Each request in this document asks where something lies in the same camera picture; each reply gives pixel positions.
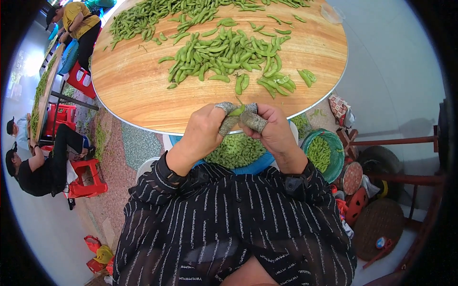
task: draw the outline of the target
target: black pants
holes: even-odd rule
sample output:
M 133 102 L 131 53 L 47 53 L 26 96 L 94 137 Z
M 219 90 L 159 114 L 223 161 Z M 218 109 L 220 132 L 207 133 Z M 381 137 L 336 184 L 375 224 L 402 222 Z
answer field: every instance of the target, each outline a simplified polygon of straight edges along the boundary
M 73 131 L 65 124 L 57 128 L 52 157 L 52 175 L 55 189 L 51 193 L 60 193 L 67 184 L 67 145 L 78 154 L 83 149 L 83 136 Z
M 78 63 L 84 68 L 89 74 L 89 57 L 94 51 L 94 44 L 97 40 L 98 32 L 100 31 L 100 25 L 102 21 L 99 21 L 95 26 L 84 33 L 78 40 Z

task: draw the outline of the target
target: woman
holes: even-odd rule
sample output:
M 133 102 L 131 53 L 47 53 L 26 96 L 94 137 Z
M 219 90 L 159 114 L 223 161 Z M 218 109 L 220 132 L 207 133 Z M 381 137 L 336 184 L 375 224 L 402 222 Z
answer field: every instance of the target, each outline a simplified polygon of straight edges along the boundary
M 46 24 L 49 26 L 59 20 L 63 21 L 65 29 L 59 43 L 65 43 L 68 36 L 77 39 L 79 43 L 78 62 L 89 72 L 89 57 L 94 51 L 94 43 L 102 24 L 100 18 L 92 15 L 83 3 L 71 2 L 63 7 L 59 4 L 51 7 L 46 16 Z
M 65 124 L 57 128 L 54 149 L 46 159 L 43 150 L 30 137 L 30 123 L 27 127 L 29 145 L 35 155 L 25 161 L 17 155 L 17 146 L 6 152 L 6 168 L 19 186 L 26 193 L 36 197 L 50 194 L 54 197 L 62 192 L 67 185 L 67 145 L 78 153 L 80 159 L 91 159 L 95 147 L 84 148 L 84 136 L 70 129 Z

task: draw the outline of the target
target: knee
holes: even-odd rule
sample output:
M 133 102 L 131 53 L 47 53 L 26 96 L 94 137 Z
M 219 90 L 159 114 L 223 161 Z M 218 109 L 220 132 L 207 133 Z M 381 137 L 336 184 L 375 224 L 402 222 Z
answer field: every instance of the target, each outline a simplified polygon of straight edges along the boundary
M 61 124 L 59 124 L 59 126 L 57 127 L 57 132 L 59 132 L 59 131 L 62 132 L 62 131 L 65 130 L 65 129 L 68 129 L 68 126 L 65 125 L 65 124 L 63 124 L 63 123 L 61 123 Z

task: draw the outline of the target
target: red plastic stool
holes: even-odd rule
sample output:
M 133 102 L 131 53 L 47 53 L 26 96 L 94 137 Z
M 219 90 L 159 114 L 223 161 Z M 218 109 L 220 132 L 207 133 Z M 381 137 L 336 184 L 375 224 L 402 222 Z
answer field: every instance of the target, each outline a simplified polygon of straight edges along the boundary
M 54 148 L 54 145 L 47 145 L 47 146 L 41 147 L 43 151 L 49 151 L 49 152 L 51 152 L 53 148 Z
M 51 108 L 48 110 L 48 118 L 51 118 L 52 121 L 54 121 L 56 107 L 57 104 L 53 103 L 51 104 Z M 76 106 L 59 104 L 59 110 L 61 109 L 63 109 L 63 111 L 57 112 L 57 120 L 73 123 L 73 120 L 75 119 Z
M 106 183 L 102 183 L 98 176 L 97 168 L 95 167 L 95 164 L 97 163 L 97 159 L 91 159 L 88 161 L 77 161 L 71 164 L 78 175 L 78 179 L 70 183 L 68 198 L 94 197 L 108 191 L 108 185 Z M 85 173 L 85 167 L 87 166 L 89 166 L 89 169 L 91 170 L 91 176 L 94 180 L 94 184 L 85 186 L 83 184 L 82 175 Z
M 54 134 L 53 134 L 53 123 L 54 123 L 53 121 L 54 121 L 54 118 L 53 118 L 53 120 L 48 120 L 46 122 L 46 129 L 43 130 L 43 135 L 45 135 L 45 136 L 55 136 L 57 134 L 57 128 L 59 127 L 60 124 L 67 125 L 73 131 L 76 130 L 76 124 L 73 123 L 73 122 L 64 122 L 64 121 L 56 120 L 56 126 L 54 128 Z
M 83 76 L 80 80 L 77 80 L 76 75 L 78 74 L 78 71 L 80 70 L 83 72 Z M 76 61 L 75 65 L 71 68 L 69 72 L 70 76 L 67 79 L 67 83 L 71 85 L 72 87 L 76 88 L 77 90 L 81 91 L 82 93 L 84 93 L 85 96 L 94 99 L 95 91 L 94 91 L 94 86 L 92 85 L 92 81 L 91 81 L 91 84 L 89 84 L 89 86 L 84 86 L 83 84 L 84 78 L 86 77 L 87 74 L 88 72 L 80 66 L 78 61 Z

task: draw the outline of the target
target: red bag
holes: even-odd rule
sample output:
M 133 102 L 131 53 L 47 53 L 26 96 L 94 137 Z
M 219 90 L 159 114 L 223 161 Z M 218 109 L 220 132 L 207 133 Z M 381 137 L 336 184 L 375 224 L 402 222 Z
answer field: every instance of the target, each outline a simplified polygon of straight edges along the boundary
M 86 263 L 86 265 L 92 271 L 92 273 L 97 273 L 97 272 L 103 270 L 105 268 L 105 266 L 106 266 L 106 264 L 101 264 L 101 263 L 95 261 L 94 259 L 89 260 Z
M 113 276 L 113 264 L 115 263 L 115 257 L 113 256 L 107 264 L 107 271 Z
M 97 249 L 99 249 L 102 244 L 98 240 L 97 237 L 93 237 L 92 235 L 88 235 L 84 238 L 84 241 L 87 244 L 87 247 L 89 247 L 89 250 L 97 254 Z

